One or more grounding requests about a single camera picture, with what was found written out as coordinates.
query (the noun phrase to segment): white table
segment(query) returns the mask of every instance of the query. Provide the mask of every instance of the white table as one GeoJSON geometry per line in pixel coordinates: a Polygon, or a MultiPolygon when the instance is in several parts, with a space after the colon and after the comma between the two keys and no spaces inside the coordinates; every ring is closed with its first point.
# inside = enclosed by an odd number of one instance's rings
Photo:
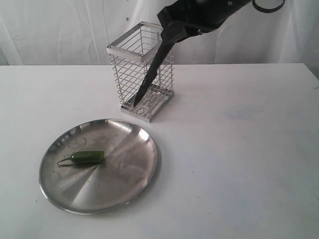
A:
{"type": "Polygon", "coordinates": [[[319,238],[319,81],[303,64],[176,66],[151,124],[120,113],[110,66],[2,66],[0,80],[0,238],[319,238]],[[66,213],[40,191],[41,158],[102,118],[147,130],[160,173],[126,208],[66,213]]]}

